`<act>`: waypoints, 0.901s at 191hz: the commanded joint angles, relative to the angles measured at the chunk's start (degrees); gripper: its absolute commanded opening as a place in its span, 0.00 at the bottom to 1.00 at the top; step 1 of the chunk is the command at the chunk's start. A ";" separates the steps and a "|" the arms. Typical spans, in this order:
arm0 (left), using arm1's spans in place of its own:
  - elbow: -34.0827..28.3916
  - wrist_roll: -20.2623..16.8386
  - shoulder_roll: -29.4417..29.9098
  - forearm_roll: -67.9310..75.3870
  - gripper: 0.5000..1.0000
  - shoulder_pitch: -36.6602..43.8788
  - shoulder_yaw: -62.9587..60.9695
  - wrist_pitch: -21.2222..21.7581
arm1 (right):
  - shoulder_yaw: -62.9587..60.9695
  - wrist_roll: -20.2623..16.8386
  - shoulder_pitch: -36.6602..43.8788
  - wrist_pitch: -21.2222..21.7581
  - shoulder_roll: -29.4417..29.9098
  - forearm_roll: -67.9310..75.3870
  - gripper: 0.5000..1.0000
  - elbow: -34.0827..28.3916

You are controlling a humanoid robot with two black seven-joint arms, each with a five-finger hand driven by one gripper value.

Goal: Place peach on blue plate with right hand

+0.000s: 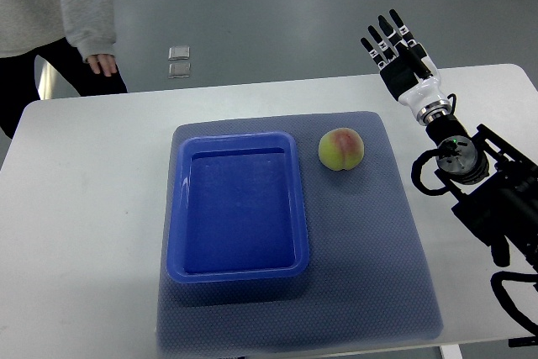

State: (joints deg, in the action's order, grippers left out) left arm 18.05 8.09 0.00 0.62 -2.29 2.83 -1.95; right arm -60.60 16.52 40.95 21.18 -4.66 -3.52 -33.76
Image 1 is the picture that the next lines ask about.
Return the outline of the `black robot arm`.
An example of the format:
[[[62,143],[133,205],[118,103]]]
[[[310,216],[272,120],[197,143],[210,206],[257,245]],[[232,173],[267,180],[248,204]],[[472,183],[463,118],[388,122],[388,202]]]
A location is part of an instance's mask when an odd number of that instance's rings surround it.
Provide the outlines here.
[[[456,95],[440,89],[440,73],[395,10],[379,16],[361,43],[392,97],[425,127],[434,148],[413,163],[411,181],[423,194],[451,193],[453,214],[507,267],[515,246],[537,267],[537,165],[480,124],[468,134],[457,119]]]

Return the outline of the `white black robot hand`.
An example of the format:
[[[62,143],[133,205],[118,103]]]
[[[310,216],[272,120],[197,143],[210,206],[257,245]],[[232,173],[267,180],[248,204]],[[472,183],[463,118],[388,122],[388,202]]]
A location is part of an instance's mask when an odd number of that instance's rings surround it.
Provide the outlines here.
[[[448,97],[440,90],[440,73],[421,43],[412,40],[412,33],[395,9],[389,15],[398,31],[378,16],[379,27],[398,54],[385,42],[377,29],[367,27],[383,56],[370,41],[362,37],[361,44],[380,70],[380,75],[393,98],[410,108],[416,119],[436,119],[450,113]]]

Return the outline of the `person's hand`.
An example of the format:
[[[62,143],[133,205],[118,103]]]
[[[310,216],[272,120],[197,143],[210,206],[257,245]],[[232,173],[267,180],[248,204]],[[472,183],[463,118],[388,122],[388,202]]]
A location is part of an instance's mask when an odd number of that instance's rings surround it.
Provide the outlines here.
[[[111,77],[119,72],[116,58],[111,54],[95,54],[85,59],[91,71],[96,75]]]

